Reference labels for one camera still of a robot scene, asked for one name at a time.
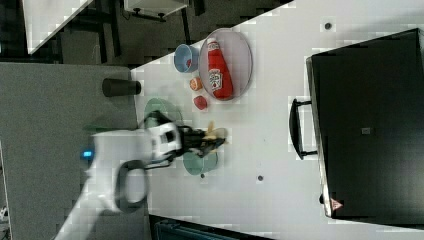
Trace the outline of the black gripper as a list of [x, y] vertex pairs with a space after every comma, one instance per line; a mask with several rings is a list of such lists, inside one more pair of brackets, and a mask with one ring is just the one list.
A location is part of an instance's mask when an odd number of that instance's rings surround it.
[[209, 153], [216, 151], [226, 142], [225, 138], [216, 138], [203, 141], [205, 132], [201, 129], [193, 129], [183, 125], [178, 127], [181, 140], [181, 149], [177, 151], [181, 156], [186, 152], [192, 152], [199, 157], [205, 157]]

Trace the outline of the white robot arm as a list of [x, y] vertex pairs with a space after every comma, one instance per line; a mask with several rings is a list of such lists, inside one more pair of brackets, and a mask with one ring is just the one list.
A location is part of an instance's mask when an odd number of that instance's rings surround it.
[[78, 200], [54, 240], [87, 240], [105, 212], [132, 214], [147, 200], [147, 172], [169, 166], [186, 153], [203, 158], [227, 142], [228, 131], [213, 122], [205, 130], [150, 112], [144, 122], [152, 127], [114, 130], [93, 135], [94, 152]]

